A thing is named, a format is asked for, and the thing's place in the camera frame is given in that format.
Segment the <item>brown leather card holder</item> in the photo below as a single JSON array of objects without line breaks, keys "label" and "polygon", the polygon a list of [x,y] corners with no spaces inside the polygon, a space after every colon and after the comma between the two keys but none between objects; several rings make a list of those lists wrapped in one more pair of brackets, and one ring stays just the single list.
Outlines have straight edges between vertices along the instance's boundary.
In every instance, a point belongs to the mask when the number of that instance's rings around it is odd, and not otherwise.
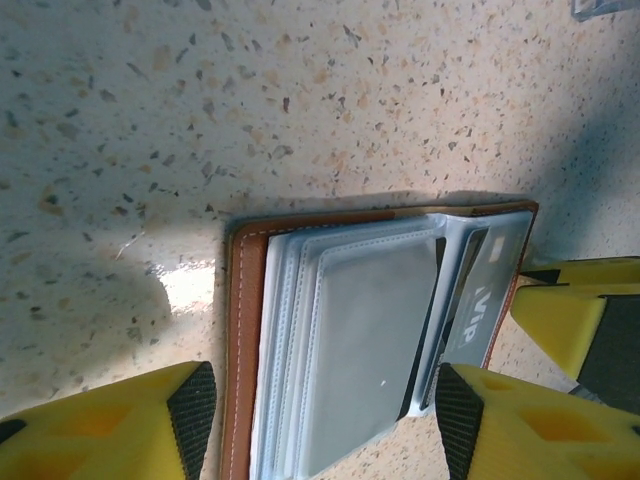
[{"label": "brown leather card holder", "polygon": [[314,212],[249,218],[235,223],[227,241],[227,385],[218,480],[249,480],[266,253],[270,237],[295,230],[379,222],[429,213],[472,218],[526,211],[535,218],[538,209],[537,202],[520,200],[488,205]]}]

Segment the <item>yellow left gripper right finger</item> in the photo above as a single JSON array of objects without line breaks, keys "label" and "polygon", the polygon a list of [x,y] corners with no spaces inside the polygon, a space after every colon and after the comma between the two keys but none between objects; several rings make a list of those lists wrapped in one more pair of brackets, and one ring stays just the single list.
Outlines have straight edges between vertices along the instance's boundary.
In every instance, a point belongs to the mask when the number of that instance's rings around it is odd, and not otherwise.
[{"label": "yellow left gripper right finger", "polygon": [[640,480],[640,416],[444,363],[436,419],[449,480]]}]

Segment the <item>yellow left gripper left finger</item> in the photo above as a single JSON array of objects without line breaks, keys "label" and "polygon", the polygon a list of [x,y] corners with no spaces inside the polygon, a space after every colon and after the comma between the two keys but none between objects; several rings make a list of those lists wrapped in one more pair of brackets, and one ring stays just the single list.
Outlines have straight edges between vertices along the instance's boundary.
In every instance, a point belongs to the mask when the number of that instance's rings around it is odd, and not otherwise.
[{"label": "yellow left gripper left finger", "polygon": [[0,480],[199,480],[210,362],[184,362],[0,419]]}]

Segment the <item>black VIP card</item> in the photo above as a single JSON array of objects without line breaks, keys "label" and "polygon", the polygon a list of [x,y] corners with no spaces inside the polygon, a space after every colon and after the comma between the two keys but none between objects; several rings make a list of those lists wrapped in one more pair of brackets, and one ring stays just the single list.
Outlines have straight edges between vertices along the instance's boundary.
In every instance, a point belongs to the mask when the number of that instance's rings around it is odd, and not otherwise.
[{"label": "black VIP card", "polygon": [[471,236],[472,255],[463,267],[443,361],[484,366],[513,284],[526,229],[491,227]]}]

